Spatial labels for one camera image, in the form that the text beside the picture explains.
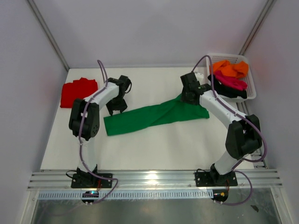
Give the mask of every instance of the white table surface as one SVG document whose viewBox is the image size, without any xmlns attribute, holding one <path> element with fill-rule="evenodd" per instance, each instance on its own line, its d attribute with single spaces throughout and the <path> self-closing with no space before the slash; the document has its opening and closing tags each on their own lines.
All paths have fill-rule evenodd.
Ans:
<svg viewBox="0 0 299 224">
<path fill-rule="evenodd" d="M 128 108 L 159 104 L 182 91 L 180 76 L 191 68 L 119 68 L 107 69 L 108 77 L 128 76 L 132 90 L 125 95 Z M 70 69 L 66 82 L 85 77 L 103 86 L 100 69 Z M 79 164 L 78 139 L 68 127 L 71 109 L 58 108 L 41 169 L 75 169 Z M 100 130 L 95 137 L 98 169 L 209 169 L 225 152 L 227 130 L 210 113 L 209 119 L 197 119 L 149 127 L 134 133 L 108 137 L 100 111 Z M 253 168 L 243 162 L 239 169 Z"/>
</svg>

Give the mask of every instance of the white cable tray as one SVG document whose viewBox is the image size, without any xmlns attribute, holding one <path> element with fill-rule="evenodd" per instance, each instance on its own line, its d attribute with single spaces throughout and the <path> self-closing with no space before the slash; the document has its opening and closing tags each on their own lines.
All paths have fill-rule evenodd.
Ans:
<svg viewBox="0 0 299 224">
<path fill-rule="evenodd" d="M 86 191 L 41 191 L 38 200 L 79 200 Z M 109 190 L 100 190 L 99 198 L 104 197 Z M 150 200 L 150 199 L 194 199 L 213 198 L 211 189 L 190 190 L 116 190 L 106 200 Z"/>
</svg>

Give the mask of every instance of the green cloth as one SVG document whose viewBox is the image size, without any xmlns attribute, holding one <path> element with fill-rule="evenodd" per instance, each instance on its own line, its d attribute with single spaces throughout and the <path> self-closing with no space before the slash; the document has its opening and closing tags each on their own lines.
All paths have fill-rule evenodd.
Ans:
<svg viewBox="0 0 299 224">
<path fill-rule="evenodd" d="M 125 134 L 150 126 L 210 117 L 209 112 L 202 106 L 187 104 L 180 99 L 181 95 L 159 105 L 104 117 L 107 135 Z"/>
</svg>

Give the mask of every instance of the glass panel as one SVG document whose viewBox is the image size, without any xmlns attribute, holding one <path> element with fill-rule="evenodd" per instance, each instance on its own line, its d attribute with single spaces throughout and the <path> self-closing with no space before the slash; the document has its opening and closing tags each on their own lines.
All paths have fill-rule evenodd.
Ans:
<svg viewBox="0 0 299 224">
<path fill-rule="evenodd" d="M 231 189 L 226 202 L 240 202 L 249 189 Z M 280 224 L 270 189 L 254 189 L 239 206 L 214 204 L 211 199 L 106 200 L 84 206 L 77 200 L 40 200 L 32 224 Z"/>
</svg>

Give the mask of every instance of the metal frame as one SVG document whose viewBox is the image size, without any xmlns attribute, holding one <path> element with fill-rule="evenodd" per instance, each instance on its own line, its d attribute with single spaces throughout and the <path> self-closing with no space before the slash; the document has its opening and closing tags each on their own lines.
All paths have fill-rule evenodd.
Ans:
<svg viewBox="0 0 299 224">
<path fill-rule="evenodd" d="M 271 191 L 281 222 L 283 224 L 295 223 L 295 221 L 292 218 L 290 203 L 287 199 L 285 189 L 271 188 Z"/>
<path fill-rule="evenodd" d="M 67 64 L 59 46 L 57 45 L 48 25 L 46 24 L 45 20 L 43 19 L 43 16 L 41 14 L 41 12 L 39 11 L 36 3 L 34 2 L 34 0 L 26 0 L 26 2 L 28 3 L 28 6 L 30 7 L 33 15 L 36 17 L 38 23 L 40 24 L 42 30 L 44 31 L 44 33 L 46 34 L 47 39 L 49 40 L 52 48 L 54 49 L 56 55 L 58 56 L 59 60 L 61 61 L 61 63 L 63 64 L 64 68 L 66 71 L 69 71 L 70 67 Z"/>
<path fill-rule="evenodd" d="M 38 199 L 39 191 L 31 191 L 27 200 L 26 208 L 21 219 L 21 224 L 31 223 L 33 218 L 36 202 Z"/>
<path fill-rule="evenodd" d="M 252 43 L 255 36 L 257 35 L 259 29 L 261 28 L 263 22 L 267 18 L 269 12 L 272 10 L 276 1 L 277 0 L 267 0 L 266 4 L 264 5 L 261 13 L 259 14 L 259 16 L 256 20 L 252 30 L 250 31 L 244 45 L 242 46 L 242 48 L 239 52 L 239 55 L 244 55 L 246 53 L 247 49 L 249 48 L 249 46 Z"/>
<path fill-rule="evenodd" d="M 66 171 L 67 170 L 59 170 L 33 173 L 28 190 L 70 190 L 71 179 L 65 175 Z M 242 171 L 250 178 L 254 188 L 282 187 L 282 181 L 275 169 L 247 169 Z M 119 179 L 119 184 L 115 190 L 224 188 L 197 188 L 194 179 L 194 170 L 105 170 L 104 172 L 112 173 L 114 178 Z M 242 174 L 236 173 L 236 177 L 239 186 L 231 187 L 232 189 L 249 188 L 249 183 Z"/>
</svg>

